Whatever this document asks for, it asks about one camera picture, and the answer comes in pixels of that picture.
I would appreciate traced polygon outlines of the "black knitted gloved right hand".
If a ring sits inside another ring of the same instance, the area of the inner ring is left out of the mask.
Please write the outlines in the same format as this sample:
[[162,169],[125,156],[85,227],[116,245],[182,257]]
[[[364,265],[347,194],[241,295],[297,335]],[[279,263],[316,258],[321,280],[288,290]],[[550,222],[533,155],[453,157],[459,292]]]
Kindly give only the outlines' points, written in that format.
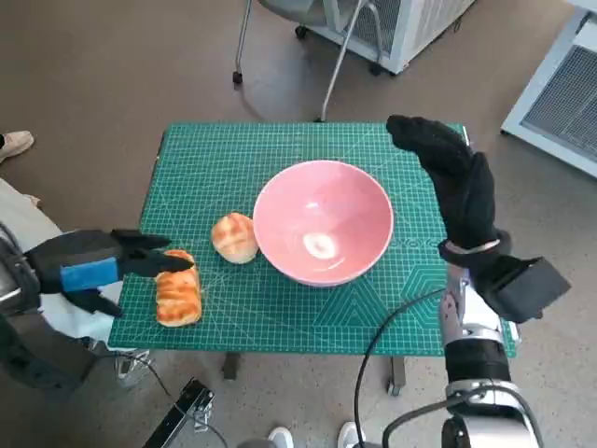
[[498,239],[494,181],[484,153],[437,120],[392,115],[386,130],[397,148],[418,157],[431,178],[450,242],[474,249]]

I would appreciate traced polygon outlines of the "bare black left hand, blue tape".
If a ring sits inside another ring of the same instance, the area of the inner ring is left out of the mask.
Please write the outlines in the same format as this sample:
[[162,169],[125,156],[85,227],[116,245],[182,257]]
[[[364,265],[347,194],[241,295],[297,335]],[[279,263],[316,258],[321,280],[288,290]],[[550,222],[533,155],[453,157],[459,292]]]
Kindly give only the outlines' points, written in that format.
[[60,293],[90,314],[121,317],[120,307],[102,296],[99,288],[127,274],[155,277],[191,268],[191,261],[160,252],[169,243],[166,237],[138,230],[82,230],[48,239],[24,256],[41,293]]

